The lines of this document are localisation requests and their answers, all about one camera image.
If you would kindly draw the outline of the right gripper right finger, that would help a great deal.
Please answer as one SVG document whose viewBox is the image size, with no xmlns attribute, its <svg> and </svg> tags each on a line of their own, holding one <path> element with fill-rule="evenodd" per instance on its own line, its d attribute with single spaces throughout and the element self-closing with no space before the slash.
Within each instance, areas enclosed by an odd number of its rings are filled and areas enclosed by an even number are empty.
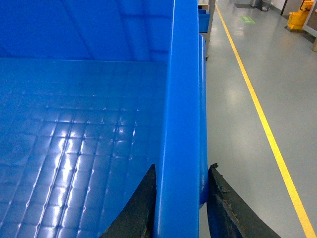
<svg viewBox="0 0 317 238">
<path fill-rule="evenodd" d="M 212 238 L 278 238 L 212 164 L 208 171 L 207 214 Z"/>
</svg>

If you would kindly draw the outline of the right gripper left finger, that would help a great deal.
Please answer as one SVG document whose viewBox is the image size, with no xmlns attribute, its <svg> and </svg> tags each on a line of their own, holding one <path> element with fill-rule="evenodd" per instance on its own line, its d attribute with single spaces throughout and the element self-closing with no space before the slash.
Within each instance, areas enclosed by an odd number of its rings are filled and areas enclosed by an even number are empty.
<svg viewBox="0 0 317 238">
<path fill-rule="evenodd" d="M 102 238 L 151 238 L 156 209 L 156 168 L 152 164 L 136 190 L 101 235 Z"/>
</svg>

